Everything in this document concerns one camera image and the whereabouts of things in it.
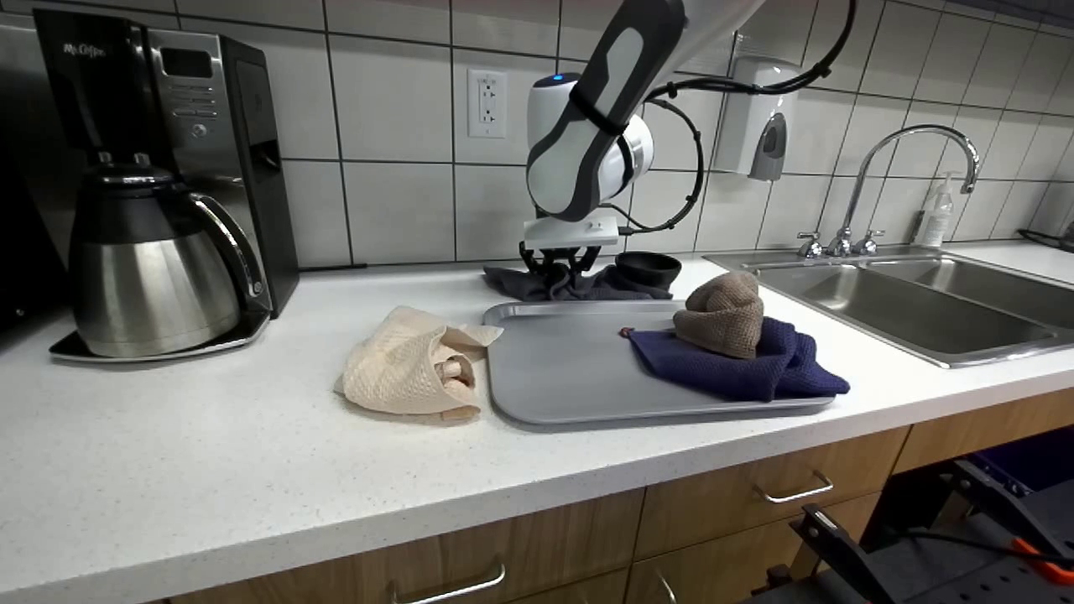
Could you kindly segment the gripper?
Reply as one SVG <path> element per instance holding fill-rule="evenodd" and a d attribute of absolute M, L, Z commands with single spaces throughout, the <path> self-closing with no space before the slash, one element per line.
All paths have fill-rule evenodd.
<path fill-rule="evenodd" d="M 572 263 L 572 278 L 578 279 L 593 268 L 601 251 L 603 246 L 554 247 L 533 251 L 526 248 L 525 243 L 519 243 L 520 257 L 527 273 L 540 281 L 547 281 L 548 263 Z"/>

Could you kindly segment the dark grey cloth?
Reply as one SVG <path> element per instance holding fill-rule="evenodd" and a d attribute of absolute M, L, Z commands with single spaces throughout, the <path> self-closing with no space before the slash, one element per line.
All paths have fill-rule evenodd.
<path fill-rule="evenodd" d="M 625 278 L 614 264 L 592 275 L 574 274 L 560 263 L 552 268 L 549 276 L 495 265 L 484 267 L 483 272 L 488 287 L 523 302 L 672 298 L 666 289 Z"/>

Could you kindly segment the black bowl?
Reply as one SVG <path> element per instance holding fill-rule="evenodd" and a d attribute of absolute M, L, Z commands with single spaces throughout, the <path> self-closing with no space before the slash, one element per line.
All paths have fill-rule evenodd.
<path fill-rule="evenodd" d="M 615 267 L 623 279 L 666 292 L 682 271 L 680 260 L 653 251 L 619 253 Z"/>

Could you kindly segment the grey tray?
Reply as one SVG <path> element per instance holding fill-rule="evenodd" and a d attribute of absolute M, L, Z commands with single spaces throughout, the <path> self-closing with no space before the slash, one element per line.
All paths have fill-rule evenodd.
<path fill-rule="evenodd" d="M 502 329 L 487 349 L 494 408 L 516 425 L 552 431 L 810 415 L 832 404 L 832 397 L 732 402 L 663 382 L 620 330 L 669 329 L 682 307 L 679 299 L 490 307 L 482 322 Z"/>

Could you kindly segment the brown waffle cloth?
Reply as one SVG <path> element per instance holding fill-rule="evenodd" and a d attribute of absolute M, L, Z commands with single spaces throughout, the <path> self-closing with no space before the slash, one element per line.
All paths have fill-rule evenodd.
<path fill-rule="evenodd" d="M 695 289 L 674 312 L 674 335 L 706 351 L 732 359 L 756 357 L 764 321 L 759 283 L 748 272 L 729 272 Z"/>

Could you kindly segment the beige waffle cloth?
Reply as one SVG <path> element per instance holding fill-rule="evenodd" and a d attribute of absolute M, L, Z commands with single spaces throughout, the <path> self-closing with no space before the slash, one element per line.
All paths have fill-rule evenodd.
<path fill-rule="evenodd" d="M 465 422 L 481 412 L 478 370 L 502 335 L 401 305 L 352 348 L 333 391 L 360 409 Z"/>

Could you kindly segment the navy blue cloth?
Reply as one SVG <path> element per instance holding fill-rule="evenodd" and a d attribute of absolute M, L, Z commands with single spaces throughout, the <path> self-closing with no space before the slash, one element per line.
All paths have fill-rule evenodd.
<path fill-rule="evenodd" d="M 752 359 L 707 351 L 668 330 L 622 328 L 620 336 L 630 341 L 652 375 L 725 400 L 771 403 L 843 396 L 851 390 L 847 379 L 821 366 L 816 339 L 770 317 L 764 317 Z"/>

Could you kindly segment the wooden drawer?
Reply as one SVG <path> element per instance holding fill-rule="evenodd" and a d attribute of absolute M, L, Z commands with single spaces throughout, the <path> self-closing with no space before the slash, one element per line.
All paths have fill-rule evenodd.
<path fill-rule="evenodd" d="M 885 430 L 649 486 L 634 555 L 670 553 L 790 518 L 806 504 L 874 493 L 889 478 L 909 432 L 906 427 Z M 754 484 L 773 494 L 812 488 L 818 485 L 813 470 L 832 479 L 834 490 L 783 505 L 768 504 L 753 491 Z"/>
<path fill-rule="evenodd" d="M 508 567 L 506 581 L 449 601 L 502 604 L 628 566 L 643 500 L 640 489 L 591 498 L 171 596 L 166 604 L 388 604 L 391 583 L 403 594 L 426 593 L 474 581 L 496 560 Z"/>
<path fill-rule="evenodd" d="M 824 506 L 858 538 L 879 504 L 879 497 L 881 491 L 875 491 Z M 767 569 L 793 562 L 800 540 L 789 523 L 801 517 L 802 508 L 790 518 L 724 538 L 705 540 L 670 553 L 645 559 L 635 555 L 623 604 L 659 604 L 659 587 L 654 576 L 657 570 L 674 589 L 678 604 L 732 604 L 745 599 L 752 589 L 763 587 Z"/>

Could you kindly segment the chrome tap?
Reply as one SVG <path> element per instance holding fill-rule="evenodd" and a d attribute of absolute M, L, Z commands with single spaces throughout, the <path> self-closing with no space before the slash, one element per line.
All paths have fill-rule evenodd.
<path fill-rule="evenodd" d="M 856 210 L 860 200 L 860 195 L 863 191 L 863 181 L 868 177 L 869 168 L 873 161 L 875 154 L 886 148 L 890 143 L 902 140 L 910 135 L 920 135 L 920 134 L 935 134 L 943 138 L 947 138 L 958 146 L 964 154 L 966 159 L 966 172 L 964 179 L 962 182 L 962 193 L 971 195 L 975 187 L 977 187 L 978 176 L 982 167 L 982 155 L 978 150 L 978 146 L 974 144 L 962 131 L 956 130 L 950 126 L 944 125 L 913 125 L 900 130 L 894 131 L 894 133 L 886 135 L 883 140 L 879 141 L 873 148 L 866 153 L 863 156 L 862 164 L 859 166 L 859 170 L 854 179 L 854 188 L 852 188 L 852 195 L 850 195 L 850 202 L 847 203 L 847 210 L 843 218 L 843 222 L 839 229 L 836 230 L 834 238 L 829 241 L 826 246 L 821 245 L 821 233 L 816 231 L 801 232 L 797 238 L 803 238 L 806 244 L 800 246 L 795 255 L 802 259 L 813 259 L 813 258 L 848 258 L 851 256 L 872 256 L 876 253 L 876 238 L 881 236 L 880 230 L 870 230 L 866 238 L 860 238 L 860 240 L 854 242 L 852 240 L 852 221 L 856 215 Z"/>

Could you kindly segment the steel sink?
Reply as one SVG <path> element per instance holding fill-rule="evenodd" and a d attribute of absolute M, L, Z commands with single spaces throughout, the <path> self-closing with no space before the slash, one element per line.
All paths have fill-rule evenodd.
<path fill-rule="evenodd" d="M 949 251 L 711 253 L 764 287 L 943 368 L 1074 349 L 1074 285 Z"/>

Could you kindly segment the clear pump bottle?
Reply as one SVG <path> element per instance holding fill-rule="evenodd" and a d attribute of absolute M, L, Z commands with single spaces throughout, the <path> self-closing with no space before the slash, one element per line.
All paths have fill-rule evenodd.
<path fill-rule="evenodd" d="M 931 248 L 942 246 L 954 211 L 952 177 L 956 175 L 957 173 L 954 171 L 945 172 L 943 179 L 937 183 L 937 187 L 933 187 L 931 195 L 925 200 L 920 222 L 918 222 L 918 230 L 914 238 L 916 246 Z"/>

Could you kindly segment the black and silver coffee maker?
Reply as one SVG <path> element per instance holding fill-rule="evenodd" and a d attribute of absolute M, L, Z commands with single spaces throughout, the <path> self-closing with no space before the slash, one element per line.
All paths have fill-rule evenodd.
<path fill-rule="evenodd" d="M 248 318 L 189 351 L 100 358 L 74 331 L 54 344 L 50 355 L 97 362 L 161 361 L 257 340 L 284 313 L 300 279 L 262 51 L 229 37 L 153 29 L 124 17 L 42 8 L 32 15 L 66 141 L 86 156 L 78 186 L 100 153 L 122 162 L 146 154 L 153 166 L 215 196 L 238 219 L 253 242 L 273 303 L 265 320 Z"/>

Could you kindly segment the steel coffee carafe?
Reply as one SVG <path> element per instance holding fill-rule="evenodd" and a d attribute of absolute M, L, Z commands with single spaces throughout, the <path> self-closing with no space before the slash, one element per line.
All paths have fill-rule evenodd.
<path fill-rule="evenodd" d="M 202 348 L 273 307 L 238 219 L 146 154 L 122 162 L 103 152 L 86 169 L 69 270 L 77 334 L 100 358 Z"/>

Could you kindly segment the orange clamp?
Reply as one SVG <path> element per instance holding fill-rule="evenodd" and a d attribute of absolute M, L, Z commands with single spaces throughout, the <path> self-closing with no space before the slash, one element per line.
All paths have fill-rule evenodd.
<path fill-rule="evenodd" d="M 1027 561 L 1045 580 L 1059 586 L 1074 587 L 1074 561 L 1041 553 L 1028 540 L 1012 540 L 1010 546 L 1014 553 Z"/>

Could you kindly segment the white wall socket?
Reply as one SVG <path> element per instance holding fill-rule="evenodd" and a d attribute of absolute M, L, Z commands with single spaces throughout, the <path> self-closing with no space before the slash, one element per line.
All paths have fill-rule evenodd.
<path fill-rule="evenodd" d="M 467 70 L 467 135 L 506 140 L 508 76 L 502 71 Z"/>

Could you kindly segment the white wall soap dispenser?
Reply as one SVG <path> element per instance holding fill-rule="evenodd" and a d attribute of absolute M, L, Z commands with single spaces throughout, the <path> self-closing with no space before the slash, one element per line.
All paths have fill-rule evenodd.
<path fill-rule="evenodd" d="M 794 80 L 800 73 L 798 64 L 763 56 L 744 56 L 732 64 L 732 80 L 759 86 Z M 789 149 L 795 100 L 795 92 L 725 96 L 711 168 L 759 182 L 781 179 Z"/>

